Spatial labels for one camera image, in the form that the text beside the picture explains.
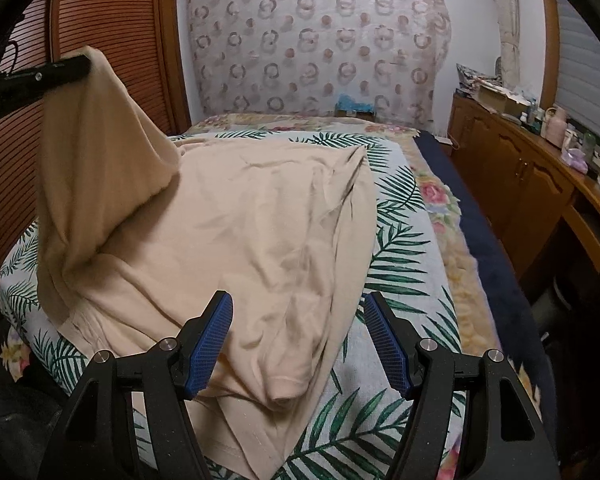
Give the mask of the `grey window blind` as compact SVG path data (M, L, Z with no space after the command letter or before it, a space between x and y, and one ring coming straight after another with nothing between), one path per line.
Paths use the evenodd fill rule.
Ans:
M559 67L556 103L600 139L600 42L567 0L556 0Z

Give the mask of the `navy blue mattress edge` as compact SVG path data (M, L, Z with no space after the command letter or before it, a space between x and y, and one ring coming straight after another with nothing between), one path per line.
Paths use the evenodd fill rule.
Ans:
M520 289L514 269L471 196L452 160L434 136L422 130L415 140L432 172L449 185L460 200L460 230L477 260L478 274L506 356L523 368L540 395L540 413L547 439L556 445L556 388L550 360L538 333L530 304Z

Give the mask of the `cardboard box on cabinet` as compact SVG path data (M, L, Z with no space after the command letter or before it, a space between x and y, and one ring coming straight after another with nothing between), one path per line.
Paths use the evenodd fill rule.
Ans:
M505 88L481 81L477 87L476 100L483 107L498 114L519 117L528 110L531 102Z

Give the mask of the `beige printed t-shirt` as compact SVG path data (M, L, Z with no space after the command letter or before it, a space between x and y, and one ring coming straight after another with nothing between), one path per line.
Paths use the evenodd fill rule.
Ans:
M38 301L84 356L130 356L228 292L230 330L187 409L205 456L268 479L308 426L362 294L376 231L367 151L168 141L174 173L131 184L137 207L82 268L38 278Z

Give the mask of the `wooden louvered wardrobe door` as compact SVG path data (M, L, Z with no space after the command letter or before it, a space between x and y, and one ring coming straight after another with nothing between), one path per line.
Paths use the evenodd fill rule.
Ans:
M0 119L0 267L33 221L24 262L47 285L82 268L137 207L131 184L173 174L160 0L0 0L0 73L79 54L82 79Z

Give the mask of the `teal cloth on box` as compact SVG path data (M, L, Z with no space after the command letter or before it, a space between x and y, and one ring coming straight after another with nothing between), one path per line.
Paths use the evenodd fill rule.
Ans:
M334 111L335 117L352 117L373 122L375 107L372 104L355 101L347 94L340 94Z

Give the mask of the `pink thermos jug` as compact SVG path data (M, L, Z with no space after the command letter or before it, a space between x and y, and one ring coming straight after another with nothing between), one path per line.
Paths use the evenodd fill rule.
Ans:
M542 138L555 148L562 148L567 130L567 112L560 106L552 106L545 112Z

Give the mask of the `circle pattern lace curtain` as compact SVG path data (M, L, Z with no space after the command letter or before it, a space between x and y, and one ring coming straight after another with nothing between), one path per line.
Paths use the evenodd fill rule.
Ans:
M340 98L380 119L432 124L452 36L444 0L186 0L208 115L330 116Z

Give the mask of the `long wooden cabinet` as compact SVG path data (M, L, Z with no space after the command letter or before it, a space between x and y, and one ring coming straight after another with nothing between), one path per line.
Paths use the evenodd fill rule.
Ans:
M478 102L453 96L452 162L518 278L565 221L600 272L600 185L565 165L560 151Z

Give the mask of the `purple small object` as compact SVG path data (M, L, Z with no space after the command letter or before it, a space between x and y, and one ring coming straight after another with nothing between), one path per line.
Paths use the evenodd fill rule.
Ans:
M585 154L580 148L567 148L562 151L560 159L570 168L580 172L580 174L588 173L588 163L586 162Z

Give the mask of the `floral quilt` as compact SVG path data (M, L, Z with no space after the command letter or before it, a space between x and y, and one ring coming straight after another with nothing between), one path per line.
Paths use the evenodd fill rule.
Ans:
M388 383L364 321L365 296L379 292L419 336L453 353L480 356L498 346L478 266L460 230L460 201L424 161L415 143L419 133L398 126L225 114L172 141L267 136L328 148L364 146L377 193L375 243L352 324L308 426L269 479L380 479L412 404ZM92 356L62 336L40 306L38 277L24 265L37 244L38 221L1 267L0 307L56 382L72 390Z

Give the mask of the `beige tied curtain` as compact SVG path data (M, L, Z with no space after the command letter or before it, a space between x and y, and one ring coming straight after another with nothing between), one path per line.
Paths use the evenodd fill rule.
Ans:
M501 41L501 70L505 87L513 89L520 81L519 0L495 0Z

